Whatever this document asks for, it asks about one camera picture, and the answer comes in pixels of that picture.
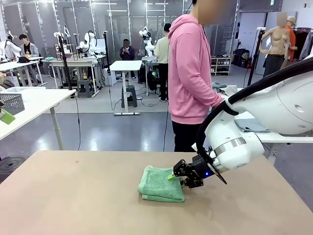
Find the shoe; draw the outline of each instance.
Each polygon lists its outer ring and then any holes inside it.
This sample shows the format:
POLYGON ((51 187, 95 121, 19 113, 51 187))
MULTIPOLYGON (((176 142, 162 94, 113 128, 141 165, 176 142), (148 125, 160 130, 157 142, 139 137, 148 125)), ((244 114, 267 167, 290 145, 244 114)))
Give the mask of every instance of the shoe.
POLYGON ((166 99, 162 99, 161 97, 159 98, 159 101, 161 102, 166 102, 166 99))

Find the black hair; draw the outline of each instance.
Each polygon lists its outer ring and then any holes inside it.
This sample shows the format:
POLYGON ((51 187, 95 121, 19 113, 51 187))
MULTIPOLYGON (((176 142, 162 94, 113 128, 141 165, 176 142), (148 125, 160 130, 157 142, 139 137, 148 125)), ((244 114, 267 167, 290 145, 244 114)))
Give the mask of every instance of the black hair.
POLYGON ((164 25, 164 31, 165 31, 165 32, 169 32, 171 26, 172 26, 172 25, 171 25, 170 23, 166 23, 166 24, 164 25))
POLYGON ((26 38, 26 39, 28 40, 28 37, 27 37, 25 34, 21 34, 21 35, 19 36, 19 39, 22 40, 23 38, 26 38))

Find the beige hat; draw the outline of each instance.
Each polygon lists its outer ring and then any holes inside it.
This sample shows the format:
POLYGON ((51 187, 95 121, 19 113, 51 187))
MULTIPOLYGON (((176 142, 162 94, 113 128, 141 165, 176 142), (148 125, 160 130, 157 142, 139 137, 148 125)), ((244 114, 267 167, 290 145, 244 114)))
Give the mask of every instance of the beige hat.
POLYGON ((295 18, 294 16, 289 16, 289 17, 287 18, 287 21, 292 22, 294 25, 297 24, 297 20, 296 20, 296 18, 295 18))

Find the shoe rack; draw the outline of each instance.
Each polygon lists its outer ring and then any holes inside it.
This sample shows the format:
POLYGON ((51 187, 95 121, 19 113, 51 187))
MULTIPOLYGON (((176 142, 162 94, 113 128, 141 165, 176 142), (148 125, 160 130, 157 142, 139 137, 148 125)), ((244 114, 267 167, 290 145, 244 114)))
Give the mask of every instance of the shoe rack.
POLYGON ((231 57, 211 58, 211 75, 229 75, 231 57))

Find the brown table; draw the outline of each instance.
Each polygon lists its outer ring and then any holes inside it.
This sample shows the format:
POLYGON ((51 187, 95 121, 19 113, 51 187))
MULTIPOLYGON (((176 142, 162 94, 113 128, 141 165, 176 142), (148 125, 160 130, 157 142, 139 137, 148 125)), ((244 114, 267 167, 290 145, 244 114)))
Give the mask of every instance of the brown table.
POLYGON ((264 157, 184 189, 184 203, 144 201, 144 167, 188 153, 41 151, 0 185, 1 235, 306 235, 313 214, 264 157))

